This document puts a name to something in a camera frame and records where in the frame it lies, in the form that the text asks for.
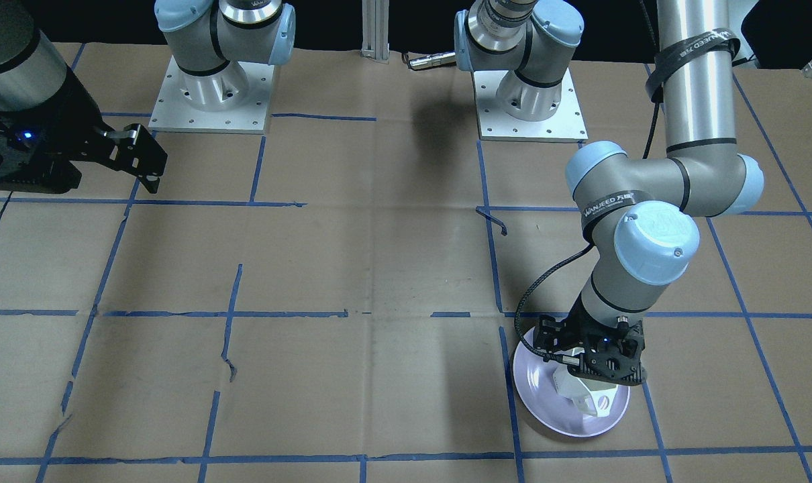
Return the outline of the lilac plastic plate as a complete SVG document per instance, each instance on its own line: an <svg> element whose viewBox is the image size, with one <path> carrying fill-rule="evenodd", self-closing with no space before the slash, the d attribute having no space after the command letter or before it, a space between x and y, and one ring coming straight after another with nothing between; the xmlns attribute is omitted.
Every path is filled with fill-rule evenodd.
<svg viewBox="0 0 812 483"><path fill-rule="evenodd" d="M513 379L529 412L551 430L566 436L595 437L615 427L629 406L630 387L617 384L617 394L607 417L584 415L554 387L554 371L565 366L553 361L544 362L523 343L517 344L513 356Z"/></svg>

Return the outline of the brown paper table cover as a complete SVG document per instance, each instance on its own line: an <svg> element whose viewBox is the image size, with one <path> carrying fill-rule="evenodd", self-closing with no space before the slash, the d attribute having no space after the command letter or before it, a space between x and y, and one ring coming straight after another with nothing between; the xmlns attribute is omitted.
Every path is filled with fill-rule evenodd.
<svg viewBox="0 0 812 483"><path fill-rule="evenodd" d="M509 367L576 146L480 140L455 68L295 51L263 136L157 134L156 195L0 193L0 482L812 481L812 80L732 91L765 191L697 221L596 438Z"/></svg>

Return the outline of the aluminium frame post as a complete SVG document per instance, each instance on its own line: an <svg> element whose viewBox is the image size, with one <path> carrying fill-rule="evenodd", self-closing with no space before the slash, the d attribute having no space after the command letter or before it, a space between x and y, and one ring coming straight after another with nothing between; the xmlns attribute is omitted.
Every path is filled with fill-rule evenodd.
<svg viewBox="0 0 812 483"><path fill-rule="evenodd" d="M389 63L389 11L388 0L361 1L361 57Z"/></svg>

